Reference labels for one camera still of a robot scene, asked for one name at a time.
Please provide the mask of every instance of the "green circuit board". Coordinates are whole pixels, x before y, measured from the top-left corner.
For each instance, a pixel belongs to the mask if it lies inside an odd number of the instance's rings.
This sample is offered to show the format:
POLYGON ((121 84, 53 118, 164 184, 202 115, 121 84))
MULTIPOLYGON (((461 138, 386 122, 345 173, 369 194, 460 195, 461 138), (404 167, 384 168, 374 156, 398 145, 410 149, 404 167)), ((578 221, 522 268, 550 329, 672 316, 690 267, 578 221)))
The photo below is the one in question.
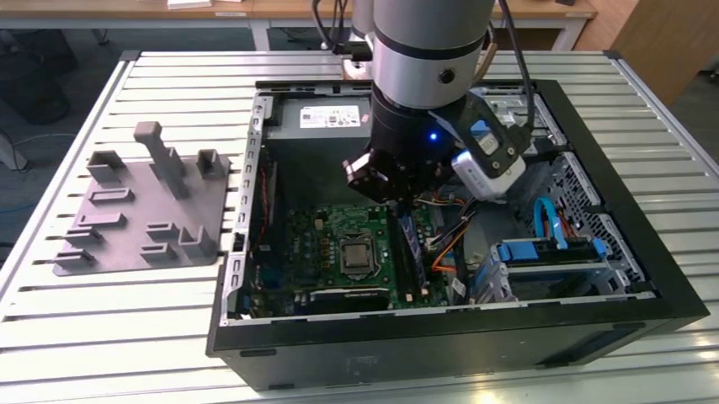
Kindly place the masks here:
MULTIPOLYGON (((425 207, 414 210, 413 219, 417 237, 422 240, 434 234, 425 207)), ((445 284, 440 276, 429 277, 429 293, 420 299, 408 301, 397 291, 388 220, 392 219, 385 206, 329 206, 288 212, 284 264, 278 271, 270 269, 276 290, 270 290, 268 299, 274 316, 277 311, 284 315, 294 314, 292 299, 297 290, 384 288, 389 290, 389 308, 445 304, 445 284), (358 269, 361 273, 356 272, 356 267, 342 268, 349 263, 346 254, 357 246, 370 257, 366 267, 358 269)))

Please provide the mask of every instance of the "black computer chassis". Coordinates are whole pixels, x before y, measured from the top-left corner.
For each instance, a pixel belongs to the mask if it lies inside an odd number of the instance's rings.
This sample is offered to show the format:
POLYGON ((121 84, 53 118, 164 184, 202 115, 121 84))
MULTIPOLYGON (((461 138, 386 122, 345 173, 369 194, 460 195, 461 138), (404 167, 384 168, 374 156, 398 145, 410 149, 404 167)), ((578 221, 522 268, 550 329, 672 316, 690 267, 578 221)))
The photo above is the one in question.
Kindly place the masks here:
MULTIPOLYGON (((489 80, 482 85, 520 87, 521 83, 489 80)), ((676 330, 708 314, 561 87, 545 80, 534 80, 533 85, 598 192, 602 213, 610 215, 644 269, 644 287, 657 298, 220 327, 222 267, 206 354, 221 358, 254 390, 585 364, 641 336, 676 330)), ((269 94, 270 88, 300 86, 258 83, 258 95, 262 90, 269 94)), ((356 87, 369 88, 370 82, 356 82, 356 87)))

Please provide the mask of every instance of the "sticker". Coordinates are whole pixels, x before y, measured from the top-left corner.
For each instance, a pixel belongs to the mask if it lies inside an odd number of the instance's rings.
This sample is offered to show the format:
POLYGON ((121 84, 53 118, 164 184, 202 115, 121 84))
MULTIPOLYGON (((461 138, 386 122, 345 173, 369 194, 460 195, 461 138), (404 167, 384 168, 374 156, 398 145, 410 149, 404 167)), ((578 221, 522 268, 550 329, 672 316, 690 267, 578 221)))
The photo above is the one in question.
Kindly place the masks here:
POLYGON ((246 17, 246 13, 214 13, 214 17, 246 17))
POLYGON ((360 107, 357 105, 304 107, 300 109, 301 129, 352 128, 360 125, 360 107))
POLYGON ((452 279, 452 289, 458 293, 461 297, 464 297, 464 293, 466 293, 466 287, 461 283, 458 279, 452 279))

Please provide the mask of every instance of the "gray carpet floor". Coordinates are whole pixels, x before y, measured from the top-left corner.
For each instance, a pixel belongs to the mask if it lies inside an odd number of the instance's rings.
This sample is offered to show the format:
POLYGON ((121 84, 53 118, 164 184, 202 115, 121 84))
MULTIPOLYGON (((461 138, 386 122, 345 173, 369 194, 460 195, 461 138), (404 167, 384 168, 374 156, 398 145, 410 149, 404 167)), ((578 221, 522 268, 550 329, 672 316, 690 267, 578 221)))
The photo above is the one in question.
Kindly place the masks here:
MULTIPOLYGON (((110 42, 103 46, 97 45, 87 29, 67 29, 63 32, 78 63, 78 68, 58 78, 70 100, 71 110, 62 120, 50 125, 27 125, 0 103, 0 128, 6 131, 13 141, 21 141, 35 135, 74 134, 78 131, 122 50, 250 51, 253 49, 248 29, 113 29, 109 31, 110 42)), ((288 32, 270 29, 269 39, 270 46, 276 50, 318 48, 318 39, 312 29, 288 32)), ((719 86, 709 84, 708 79, 698 76, 670 110, 708 154, 716 159, 719 86)), ((31 205, 45 192, 70 142, 70 137, 49 137, 18 146, 18 150, 31 161, 31 170, 27 173, 14 173, 0 165, 0 242, 13 242, 17 239, 31 213, 31 205)), ((0 248, 0 260, 7 253, 9 250, 0 248)))

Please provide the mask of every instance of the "table leg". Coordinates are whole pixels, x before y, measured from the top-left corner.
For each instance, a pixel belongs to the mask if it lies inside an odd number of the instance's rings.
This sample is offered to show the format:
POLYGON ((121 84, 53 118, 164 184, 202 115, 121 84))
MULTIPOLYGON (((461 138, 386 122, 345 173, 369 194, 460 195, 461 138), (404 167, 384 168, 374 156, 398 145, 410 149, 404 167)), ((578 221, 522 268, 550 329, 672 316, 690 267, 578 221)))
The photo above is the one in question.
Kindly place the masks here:
POLYGON ((110 42, 106 29, 90 29, 90 31, 98 45, 106 45, 110 42))
POLYGON ((269 21, 265 19, 250 19, 249 28, 252 29, 252 40, 254 41, 256 51, 269 51, 269 21))
POLYGON ((3 136, 0 136, 0 162, 2 162, 10 170, 21 170, 26 165, 25 158, 17 149, 11 147, 10 142, 3 136))
POLYGON ((570 51, 584 29, 585 19, 568 19, 565 26, 553 42, 552 51, 570 51))

